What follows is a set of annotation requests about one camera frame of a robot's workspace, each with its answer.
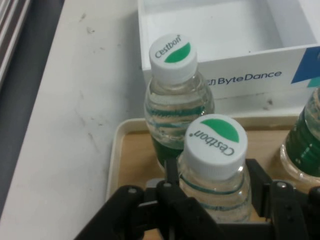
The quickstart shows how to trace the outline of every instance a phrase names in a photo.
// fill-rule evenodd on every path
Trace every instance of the water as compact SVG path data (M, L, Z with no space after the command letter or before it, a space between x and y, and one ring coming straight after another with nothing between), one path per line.
M320 184L320 88L317 88L280 149L283 167L294 178Z
M251 216L250 176L246 165L228 180L205 180L179 157L180 187L218 223L247 222Z
M207 82L199 72L184 83L163 85L152 79L146 92L144 114L159 163L176 158L184 149L185 133L198 117L215 106Z

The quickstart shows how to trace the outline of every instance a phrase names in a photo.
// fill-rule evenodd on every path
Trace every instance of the tray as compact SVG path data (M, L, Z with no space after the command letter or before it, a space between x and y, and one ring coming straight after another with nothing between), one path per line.
M235 118L248 135L247 158L256 159L273 179L281 179L306 192L311 187L296 182L280 163L280 146L298 116ZM120 124L113 140L106 199L118 187L146 187L150 179L163 178L144 118L129 119ZM265 221L252 211L251 221ZM145 239L158 239L155 232Z

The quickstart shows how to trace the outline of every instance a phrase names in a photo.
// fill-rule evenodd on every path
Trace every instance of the table surface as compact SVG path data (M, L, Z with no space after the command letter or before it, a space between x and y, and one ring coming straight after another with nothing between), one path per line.
M143 116L135 0L66 0L0 239L73 239L103 205L117 125Z

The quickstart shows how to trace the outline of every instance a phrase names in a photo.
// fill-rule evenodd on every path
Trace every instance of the white bottle cap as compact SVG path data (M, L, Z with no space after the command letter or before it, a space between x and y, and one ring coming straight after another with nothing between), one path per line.
M197 71L197 51L181 34L160 37L151 45L149 57L153 76L166 85L181 84Z
M204 179L222 181L231 178L244 164L247 148L246 131L237 121L208 114L188 127L183 158Z

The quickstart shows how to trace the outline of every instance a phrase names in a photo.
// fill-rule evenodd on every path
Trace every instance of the water bottle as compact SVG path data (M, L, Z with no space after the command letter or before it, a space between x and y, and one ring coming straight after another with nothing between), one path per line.
M201 116L186 131L184 151L178 159L180 187L218 223L250 219L247 148L245 130L225 115Z
M184 149L189 124L214 112L214 100L198 72L197 52L181 34L156 40L149 51L152 79L147 87L144 114L158 162L176 158Z
M320 88L316 88L280 148L286 171L308 185L320 185Z

